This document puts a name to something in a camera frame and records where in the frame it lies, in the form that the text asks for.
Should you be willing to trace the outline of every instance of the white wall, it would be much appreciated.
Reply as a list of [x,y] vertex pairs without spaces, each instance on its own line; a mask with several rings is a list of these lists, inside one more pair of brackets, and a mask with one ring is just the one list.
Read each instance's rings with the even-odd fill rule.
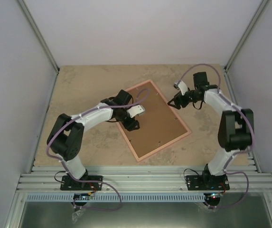
[[237,100],[254,111],[257,153],[272,172],[272,1],[230,69]]
[[33,156],[54,78],[17,3],[0,0],[0,228]]
[[26,0],[57,64],[225,64],[261,0]]

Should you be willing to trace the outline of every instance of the beige table surface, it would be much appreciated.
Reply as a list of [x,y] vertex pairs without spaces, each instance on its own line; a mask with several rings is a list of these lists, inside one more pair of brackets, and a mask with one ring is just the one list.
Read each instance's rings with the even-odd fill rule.
[[[58,166],[57,160],[46,156],[46,140],[57,117],[65,113],[73,115],[96,106],[108,98],[135,84],[151,79],[167,100],[178,92],[173,84],[192,65],[123,65],[123,66],[63,66],[60,69],[52,95],[46,122],[39,142],[34,165]],[[221,89],[229,97],[224,76],[219,65]],[[184,77],[184,82],[194,88],[193,74],[206,71],[210,84],[217,84],[216,73],[198,66]],[[101,123],[83,136],[79,156],[86,165],[204,165],[215,155],[219,145],[217,132],[220,116],[207,104],[201,110],[192,105],[177,110],[192,134],[153,156],[137,162],[116,124]],[[235,165],[248,165],[246,155],[238,156]]]

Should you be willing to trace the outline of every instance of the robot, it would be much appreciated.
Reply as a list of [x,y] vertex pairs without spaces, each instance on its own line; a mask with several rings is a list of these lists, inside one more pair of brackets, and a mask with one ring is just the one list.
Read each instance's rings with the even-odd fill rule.
[[[215,157],[204,168],[202,175],[185,176],[189,191],[209,190],[221,191],[229,190],[229,182],[226,175],[227,167],[233,162],[237,154],[246,150],[253,143],[253,112],[251,109],[242,109],[231,103],[226,98],[217,85],[210,85],[206,72],[198,72],[193,75],[194,90],[179,80],[174,87],[179,92],[168,102],[168,105],[176,109],[185,108],[189,103],[195,107],[196,102],[200,102],[201,109],[203,103],[214,108],[221,116],[218,142],[220,148]],[[55,134],[60,131],[65,124],[72,121],[53,140],[50,148],[56,153],[64,163],[66,171],[72,175],[62,177],[61,190],[90,190],[93,186],[79,183],[76,180],[96,181],[94,188],[101,189],[98,182],[103,180],[102,176],[90,176],[87,169],[82,165],[78,153],[82,144],[83,133],[97,124],[115,119],[121,122],[128,131],[140,129],[139,122],[135,117],[145,112],[145,108],[136,104],[129,104],[133,97],[126,91],[121,90],[116,97],[102,100],[89,112],[68,116],[61,114],[48,137],[49,144]],[[217,205],[220,200],[212,202]]]

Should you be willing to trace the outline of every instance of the black and white robotic arm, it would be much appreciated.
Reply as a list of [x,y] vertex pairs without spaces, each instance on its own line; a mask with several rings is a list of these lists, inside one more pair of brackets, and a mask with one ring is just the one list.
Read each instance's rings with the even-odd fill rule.
[[58,157],[65,163],[68,172],[70,172],[76,179],[86,180],[88,172],[79,158],[79,152],[82,145],[83,134],[96,126],[97,124],[115,119],[115,122],[121,122],[128,131],[138,130],[140,128],[139,122],[135,119],[136,115],[145,112],[142,105],[135,105],[130,107],[128,103],[132,96],[121,90],[116,97],[110,97],[102,100],[96,107],[90,109],[88,113],[75,114],[68,116],[61,114],[47,139],[47,143],[54,137],[54,135],[69,121],[76,119],[58,137],[54,139],[50,148]]
[[229,189],[227,176],[225,170],[233,162],[234,158],[240,151],[245,150],[248,146],[252,145],[252,136],[249,126],[241,117],[242,112],[250,122],[253,128],[253,112],[251,109],[242,109],[241,107],[230,102],[225,97],[217,85],[210,85],[206,72],[199,72],[193,75],[194,90],[190,90],[188,86],[179,81],[174,85],[180,91],[168,102],[168,105],[180,109],[186,107],[189,103],[193,103],[195,107],[196,102],[203,102],[210,105],[220,116],[220,126],[218,131],[218,142],[220,148],[218,149],[215,157],[206,166],[202,173],[202,178],[197,182],[192,179],[192,186],[202,187],[204,189],[217,190],[219,183],[226,185]]

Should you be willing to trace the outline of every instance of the brown board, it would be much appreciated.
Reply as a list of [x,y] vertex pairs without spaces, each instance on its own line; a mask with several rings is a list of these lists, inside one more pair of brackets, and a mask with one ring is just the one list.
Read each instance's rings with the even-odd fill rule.
[[[129,132],[121,123],[117,123],[138,162],[191,134],[175,110],[167,105],[166,98],[153,81],[147,80],[126,91],[135,99],[144,88],[149,89],[150,94],[141,103],[145,113],[136,116],[140,129]],[[138,99],[145,97],[145,93],[141,93]]]

